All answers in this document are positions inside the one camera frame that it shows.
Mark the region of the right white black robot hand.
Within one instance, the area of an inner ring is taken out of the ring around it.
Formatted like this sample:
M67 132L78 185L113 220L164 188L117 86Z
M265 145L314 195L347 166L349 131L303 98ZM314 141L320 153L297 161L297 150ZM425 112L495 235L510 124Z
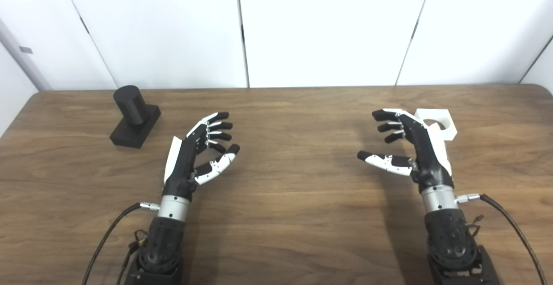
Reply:
M397 108L384 108L372 112L375 121L383 122L379 132L392 131L385 143L406 139L415 150L416 157L377 154L359 151L358 159L384 171L410 176L419 191L444 185L454 188L451 163L445 140L437 125L429 126L413 114Z

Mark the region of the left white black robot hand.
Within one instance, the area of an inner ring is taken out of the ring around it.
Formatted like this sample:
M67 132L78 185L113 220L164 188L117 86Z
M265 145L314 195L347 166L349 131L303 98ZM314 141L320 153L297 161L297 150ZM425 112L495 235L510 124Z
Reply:
M231 141L232 136L224 130L233 128L226 121L229 112L216 112L202 118L184 139L174 136L164 175L162 195L192 200L192 194L199 185L205 184L221 175L237 156L240 146L237 144L224 147L217 140ZM196 157L206 149L219 153L211 161L196 166Z

